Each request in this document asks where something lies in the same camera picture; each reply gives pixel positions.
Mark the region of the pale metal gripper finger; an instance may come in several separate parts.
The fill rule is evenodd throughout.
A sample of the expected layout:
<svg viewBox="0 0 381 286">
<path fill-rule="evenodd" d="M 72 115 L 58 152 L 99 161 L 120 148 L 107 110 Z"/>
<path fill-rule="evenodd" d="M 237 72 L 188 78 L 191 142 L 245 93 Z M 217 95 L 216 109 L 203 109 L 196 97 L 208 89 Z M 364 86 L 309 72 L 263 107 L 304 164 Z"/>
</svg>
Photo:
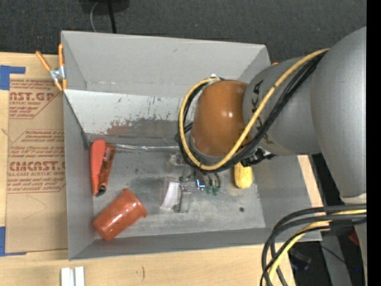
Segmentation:
<svg viewBox="0 0 381 286">
<path fill-rule="evenodd" d="M 191 191 L 186 184 L 180 185 L 180 201 L 179 212 L 186 213 L 189 211 L 189 205 L 191 201 Z"/>
<path fill-rule="evenodd" d="M 180 203 L 180 182 L 165 181 L 162 192 L 161 208 L 163 210 L 177 210 Z"/>
</svg>

